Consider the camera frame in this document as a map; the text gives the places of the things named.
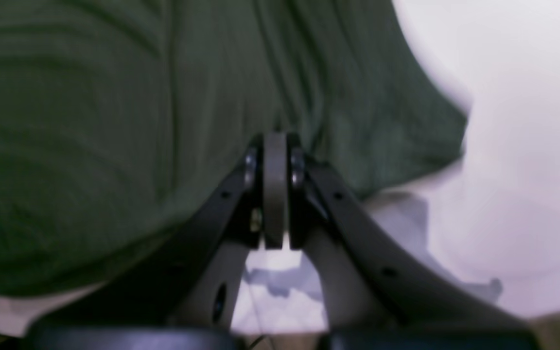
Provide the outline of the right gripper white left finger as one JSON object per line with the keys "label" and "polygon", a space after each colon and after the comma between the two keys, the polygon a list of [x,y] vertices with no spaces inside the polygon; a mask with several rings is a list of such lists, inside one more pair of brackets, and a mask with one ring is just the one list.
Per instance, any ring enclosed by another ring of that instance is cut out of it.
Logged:
{"label": "right gripper white left finger", "polygon": [[257,137],[165,244],[96,292],[34,322],[27,350],[245,350],[230,333],[249,253],[281,249],[287,137]]}

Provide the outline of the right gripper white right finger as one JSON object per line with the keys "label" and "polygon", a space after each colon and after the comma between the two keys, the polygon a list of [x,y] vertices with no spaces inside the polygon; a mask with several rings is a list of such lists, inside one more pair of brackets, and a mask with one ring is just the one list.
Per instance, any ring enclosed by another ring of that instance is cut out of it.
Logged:
{"label": "right gripper white right finger", "polygon": [[406,252],[331,166],[287,136],[289,237],[317,270],[329,332],[319,350],[536,350],[529,326]]}

